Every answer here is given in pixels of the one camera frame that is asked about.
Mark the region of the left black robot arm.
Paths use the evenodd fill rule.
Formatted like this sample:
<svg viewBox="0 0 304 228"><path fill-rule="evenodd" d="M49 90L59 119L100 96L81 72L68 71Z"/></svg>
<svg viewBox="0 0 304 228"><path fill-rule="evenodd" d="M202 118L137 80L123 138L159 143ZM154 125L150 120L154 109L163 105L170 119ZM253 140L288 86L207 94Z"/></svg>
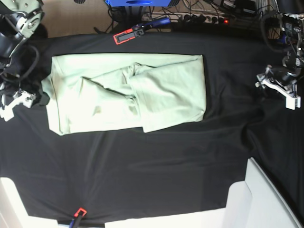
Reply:
<svg viewBox="0 0 304 228"><path fill-rule="evenodd" d="M285 98L285 107L301 107L297 92L304 77L304 2L302 0L259 0L261 35L275 53L284 54L282 66L267 65L258 74L256 87L277 91Z"/></svg>

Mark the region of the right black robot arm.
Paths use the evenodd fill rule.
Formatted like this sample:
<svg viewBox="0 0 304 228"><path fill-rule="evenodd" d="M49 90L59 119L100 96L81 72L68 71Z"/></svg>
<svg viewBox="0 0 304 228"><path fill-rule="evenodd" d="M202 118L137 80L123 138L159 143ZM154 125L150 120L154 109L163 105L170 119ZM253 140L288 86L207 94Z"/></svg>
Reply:
<svg viewBox="0 0 304 228"><path fill-rule="evenodd" d="M43 5L41 0L0 2L0 117L6 122L17 105L30 109L49 102L41 80L31 75L40 52L28 42L45 15Z"/></svg>

